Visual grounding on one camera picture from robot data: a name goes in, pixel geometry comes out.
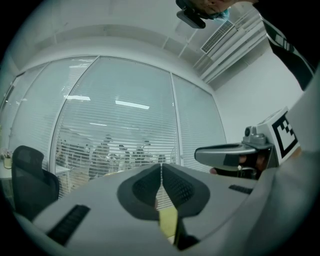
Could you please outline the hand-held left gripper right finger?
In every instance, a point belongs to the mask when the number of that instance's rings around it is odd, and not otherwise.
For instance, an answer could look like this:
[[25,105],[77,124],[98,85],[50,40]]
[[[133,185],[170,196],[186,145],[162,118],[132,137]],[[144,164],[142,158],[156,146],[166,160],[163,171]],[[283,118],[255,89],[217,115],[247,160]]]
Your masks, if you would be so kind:
[[256,181],[162,165],[162,185],[177,210],[174,246],[183,251],[224,224],[252,193]]

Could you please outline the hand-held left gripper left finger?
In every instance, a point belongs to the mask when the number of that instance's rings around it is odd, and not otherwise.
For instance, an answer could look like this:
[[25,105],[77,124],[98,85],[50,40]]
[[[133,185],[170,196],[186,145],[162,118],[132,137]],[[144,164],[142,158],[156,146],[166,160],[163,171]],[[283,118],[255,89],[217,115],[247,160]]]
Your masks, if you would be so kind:
[[32,239],[47,251],[171,251],[155,200],[161,165],[96,178],[43,210]]

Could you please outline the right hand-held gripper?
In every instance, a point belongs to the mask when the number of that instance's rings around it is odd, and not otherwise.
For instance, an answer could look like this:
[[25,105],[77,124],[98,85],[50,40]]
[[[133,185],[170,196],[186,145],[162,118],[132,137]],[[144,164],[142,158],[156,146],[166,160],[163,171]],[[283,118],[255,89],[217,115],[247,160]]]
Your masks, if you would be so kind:
[[[257,125],[246,127],[241,143],[197,148],[195,160],[212,167],[210,173],[214,175],[259,179],[262,171],[278,167],[300,147],[286,118],[288,111],[284,107]],[[240,170],[240,156],[244,155],[246,161]]]

